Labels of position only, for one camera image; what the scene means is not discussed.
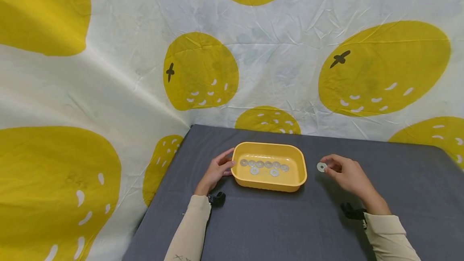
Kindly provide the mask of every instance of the shirt cuff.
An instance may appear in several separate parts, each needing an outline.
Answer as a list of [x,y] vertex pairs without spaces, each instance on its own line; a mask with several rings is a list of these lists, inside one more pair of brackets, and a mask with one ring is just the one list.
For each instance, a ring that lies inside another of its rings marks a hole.
[[395,215],[371,215],[364,213],[367,225],[375,234],[404,234],[406,231]]
[[195,208],[198,210],[204,210],[208,213],[211,211],[211,204],[209,203],[208,197],[193,195],[190,198],[189,208]]

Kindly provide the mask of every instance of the beige sleeve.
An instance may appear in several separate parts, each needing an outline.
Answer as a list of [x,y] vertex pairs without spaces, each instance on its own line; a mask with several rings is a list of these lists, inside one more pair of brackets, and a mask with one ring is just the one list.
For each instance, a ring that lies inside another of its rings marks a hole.
[[211,205],[205,196],[192,196],[164,261],[199,261]]
[[377,261],[421,261],[406,238],[406,231],[395,215],[364,213],[366,235]]

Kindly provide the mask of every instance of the black wrist strap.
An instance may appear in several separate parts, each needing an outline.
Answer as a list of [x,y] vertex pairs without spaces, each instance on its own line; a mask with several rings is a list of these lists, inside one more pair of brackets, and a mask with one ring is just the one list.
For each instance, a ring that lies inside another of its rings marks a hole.
[[212,207],[222,207],[226,202],[226,194],[220,191],[216,196],[208,195],[208,201]]
[[366,213],[366,209],[353,209],[351,203],[342,203],[340,208],[343,211],[343,214],[346,218],[352,220],[365,220],[364,213]]

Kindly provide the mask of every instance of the hand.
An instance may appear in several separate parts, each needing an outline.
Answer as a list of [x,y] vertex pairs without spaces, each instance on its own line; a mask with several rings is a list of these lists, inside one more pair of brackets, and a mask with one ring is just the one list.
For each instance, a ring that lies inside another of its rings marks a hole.
[[324,172],[338,182],[343,189],[357,195],[366,206],[368,213],[373,215],[392,214],[387,202],[375,190],[357,161],[331,154],[323,157],[321,162],[327,164]]
[[360,198],[375,191],[375,188],[357,161],[331,154],[323,157],[321,162],[327,164],[324,172],[338,182],[346,191]]
[[228,169],[235,165],[235,161],[232,161],[232,158],[227,157],[227,155],[233,150],[234,148],[231,148],[228,151],[221,153],[211,161],[205,175],[198,183],[194,193],[195,195],[207,196],[209,192],[216,187],[219,179],[223,176],[232,175],[232,172]]

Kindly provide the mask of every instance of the forearm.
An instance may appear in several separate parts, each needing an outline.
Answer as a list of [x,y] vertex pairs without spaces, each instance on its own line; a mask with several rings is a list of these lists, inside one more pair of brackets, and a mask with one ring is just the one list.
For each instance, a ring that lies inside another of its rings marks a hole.
[[185,215],[169,245],[165,261],[180,258],[185,261],[199,261],[205,240],[206,224],[211,205],[206,196],[192,196]]
[[366,236],[377,261],[420,261],[406,238],[400,219],[391,214],[387,202],[376,192],[361,196],[366,206]]
[[365,218],[366,236],[377,261],[421,261],[397,216],[365,213]]

